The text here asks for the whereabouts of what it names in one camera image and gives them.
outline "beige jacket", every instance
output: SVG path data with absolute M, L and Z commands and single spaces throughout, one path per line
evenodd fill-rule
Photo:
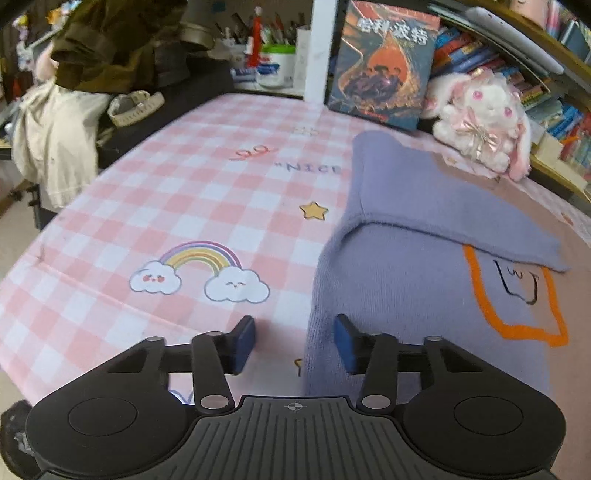
M 99 118 L 111 95 L 73 92 L 55 79 L 30 89 L 14 125 L 12 159 L 43 185 L 54 207 L 70 203 L 97 175 Z

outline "floor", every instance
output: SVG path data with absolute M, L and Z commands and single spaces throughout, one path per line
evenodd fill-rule
M 0 217 L 0 280 L 6 276 L 38 233 L 33 224 L 33 212 L 26 200 L 15 203 Z M 20 399 L 21 393 L 7 374 L 0 370 L 0 412 Z M 0 460 L 0 480 L 17 478 Z

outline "pink cloth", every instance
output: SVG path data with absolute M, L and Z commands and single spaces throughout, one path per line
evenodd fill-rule
M 258 341 L 229 379 L 235 397 L 300 395 L 317 260 L 367 129 L 491 175 L 429 135 L 299 100 L 222 96 L 120 159 L 29 247 L 0 284 L 1 367 L 36 403 L 145 337 L 184 343 L 250 314 Z M 591 244 L 585 215 L 529 180 L 518 187 L 563 222 L 567 212 Z M 190 399 L 186 375 L 172 388 Z

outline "harry potter book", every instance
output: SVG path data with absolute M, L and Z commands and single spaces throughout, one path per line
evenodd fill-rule
M 438 30 L 434 15 L 350 1 L 328 107 L 416 129 Z

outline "purple towel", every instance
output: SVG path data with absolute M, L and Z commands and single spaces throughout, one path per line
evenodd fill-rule
M 306 395 L 357 399 L 362 377 L 345 372 L 332 327 L 347 314 L 362 331 L 422 344 L 442 336 L 549 394 L 544 344 L 505 340 L 476 302 L 463 244 L 476 248 L 497 313 L 536 326 L 512 262 L 565 271 L 557 240 L 492 193 L 443 174 L 430 153 L 377 131 L 353 142 L 353 180 L 339 227 L 320 256 L 305 358 Z M 515 295 L 507 295 L 499 272 Z M 418 392 L 400 376 L 399 400 Z

